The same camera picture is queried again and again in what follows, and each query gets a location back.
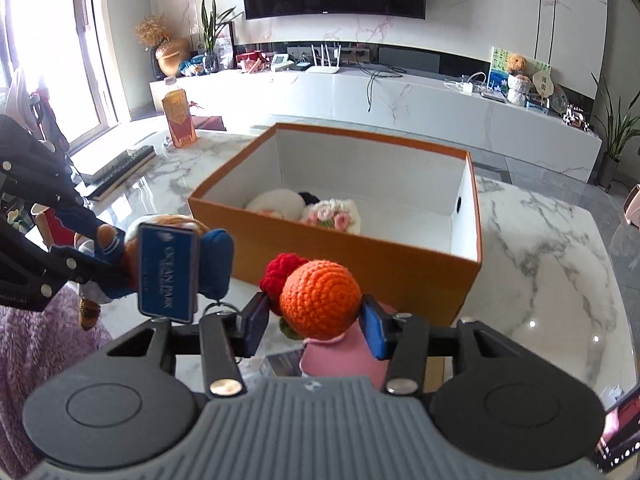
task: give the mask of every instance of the dried flower arrangement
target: dried flower arrangement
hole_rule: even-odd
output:
[[[140,43],[153,48],[169,39],[169,30],[163,16],[149,16],[136,26],[136,36]]]

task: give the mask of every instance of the white plush toy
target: white plush toy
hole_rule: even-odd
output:
[[[290,189],[273,189],[255,197],[245,207],[247,211],[260,213],[273,218],[285,220],[300,220],[302,210],[305,208],[305,200],[295,191]]]
[[[305,207],[300,218],[302,223],[315,225],[354,235],[360,234],[362,221],[353,200],[322,200]]]

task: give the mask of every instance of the photo frame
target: photo frame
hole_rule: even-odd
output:
[[[232,70],[236,68],[235,51],[234,24],[233,22],[228,22],[220,32],[215,47],[215,53],[216,56],[218,56],[222,70]]]

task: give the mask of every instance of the window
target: window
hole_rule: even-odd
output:
[[[23,67],[29,92],[42,85],[49,89],[72,150],[116,123],[91,2],[4,0],[9,70]]]

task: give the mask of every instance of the vase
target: vase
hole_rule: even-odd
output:
[[[156,59],[160,70],[167,77],[178,75],[180,63],[191,57],[191,42],[185,38],[166,40],[156,49]]]
[[[611,179],[613,178],[613,174],[616,173],[618,163],[619,161],[610,157],[609,153],[604,154],[600,169],[598,170],[598,177],[596,178],[598,186],[602,189],[608,190],[611,186]]]
[[[220,62],[215,52],[205,52],[202,58],[202,65],[206,74],[215,74],[220,70]]]
[[[160,70],[160,65],[158,64],[158,58],[156,58],[156,50],[157,46],[153,46],[149,48],[149,52],[151,53],[151,70],[154,71],[154,78],[156,81],[162,81],[164,79],[164,74],[162,70]]]

